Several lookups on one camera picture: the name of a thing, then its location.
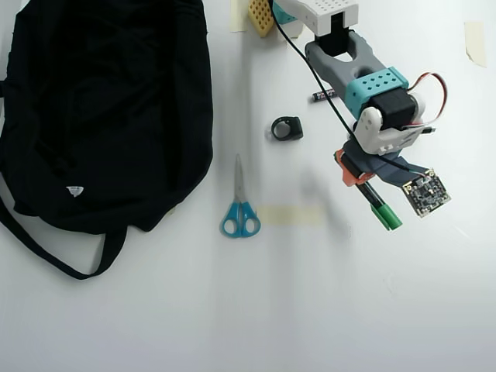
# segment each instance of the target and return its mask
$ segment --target scissor blade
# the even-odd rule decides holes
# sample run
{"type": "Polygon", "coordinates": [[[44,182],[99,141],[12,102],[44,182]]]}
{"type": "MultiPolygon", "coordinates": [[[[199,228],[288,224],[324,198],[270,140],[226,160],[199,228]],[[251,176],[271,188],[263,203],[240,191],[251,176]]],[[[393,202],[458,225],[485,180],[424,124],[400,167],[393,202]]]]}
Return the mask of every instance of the scissor blade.
{"type": "Polygon", "coordinates": [[[246,202],[245,184],[243,181],[243,168],[241,167],[241,156],[236,155],[236,176],[234,179],[234,198],[241,203],[246,202]]]}

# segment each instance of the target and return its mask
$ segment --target circuit board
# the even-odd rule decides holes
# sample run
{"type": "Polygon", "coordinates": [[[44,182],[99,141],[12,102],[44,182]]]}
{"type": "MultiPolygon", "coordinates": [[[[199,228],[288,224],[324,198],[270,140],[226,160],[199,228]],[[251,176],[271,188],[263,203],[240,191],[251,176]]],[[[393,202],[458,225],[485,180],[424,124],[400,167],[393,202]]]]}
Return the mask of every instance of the circuit board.
{"type": "Polygon", "coordinates": [[[418,176],[404,184],[403,192],[420,217],[426,217],[451,200],[443,183],[432,169],[426,171],[425,176],[418,176]]]}

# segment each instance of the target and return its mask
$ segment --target green marker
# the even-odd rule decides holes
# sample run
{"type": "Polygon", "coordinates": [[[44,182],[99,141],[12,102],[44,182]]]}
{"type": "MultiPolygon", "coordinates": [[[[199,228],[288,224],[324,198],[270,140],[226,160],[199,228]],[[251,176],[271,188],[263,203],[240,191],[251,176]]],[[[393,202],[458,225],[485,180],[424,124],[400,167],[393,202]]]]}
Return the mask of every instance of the green marker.
{"type": "Polygon", "coordinates": [[[384,200],[382,200],[377,191],[368,182],[358,184],[356,187],[369,201],[372,212],[374,212],[386,229],[396,230],[403,225],[403,222],[395,215],[389,205],[384,203],[384,200]]]}

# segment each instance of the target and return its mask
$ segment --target red wire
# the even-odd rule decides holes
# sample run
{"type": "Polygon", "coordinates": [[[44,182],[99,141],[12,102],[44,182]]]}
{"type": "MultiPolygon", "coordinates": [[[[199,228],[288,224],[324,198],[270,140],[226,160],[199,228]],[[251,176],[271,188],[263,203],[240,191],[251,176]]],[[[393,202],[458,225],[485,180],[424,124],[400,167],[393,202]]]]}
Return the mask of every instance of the red wire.
{"type": "Polygon", "coordinates": [[[446,103],[448,101],[448,86],[446,85],[446,82],[439,74],[432,73],[432,72],[426,72],[426,73],[420,75],[420,77],[417,79],[415,84],[413,84],[413,86],[411,86],[407,91],[412,91],[413,89],[415,89],[417,87],[417,85],[419,85],[422,82],[422,80],[424,80],[425,78],[427,78],[429,76],[433,76],[434,78],[436,78],[437,81],[439,83],[441,83],[441,85],[443,86],[443,94],[444,94],[443,104],[441,105],[441,109],[439,110],[439,113],[437,114],[437,116],[433,120],[431,120],[429,122],[413,122],[412,124],[410,124],[410,126],[425,126],[427,124],[432,124],[437,119],[439,119],[439,117],[442,115],[442,113],[444,111],[444,108],[446,107],[446,103]]]}

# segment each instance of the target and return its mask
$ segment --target bag strap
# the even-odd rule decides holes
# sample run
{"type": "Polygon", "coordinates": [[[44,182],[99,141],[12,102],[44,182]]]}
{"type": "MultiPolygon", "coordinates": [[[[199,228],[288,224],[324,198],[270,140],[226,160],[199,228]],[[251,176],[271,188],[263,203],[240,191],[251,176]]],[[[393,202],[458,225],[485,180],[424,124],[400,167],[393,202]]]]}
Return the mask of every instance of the bag strap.
{"type": "Polygon", "coordinates": [[[124,242],[126,241],[127,227],[114,232],[107,233],[105,236],[105,243],[103,245],[102,259],[98,269],[93,274],[83,274],[79,271],[73,269],[66,263],[62,262],[55,256],[45,251],[34,239],[29,236],[28,232],[12,217],[7,207],[0,197],[0,222],[9,229],[9,231],[14,234],[14,236],[19,239],[25,246],[27,246],[31,252],[35,253],[38,257],[43,258],[50,264],[54,265],[57,269],[63,271],[65,274],[78,279],[80,281],[88,279],[90,277],[96,277],[105,271],[107,271],[116,257],[119,255],[124,242]]]}

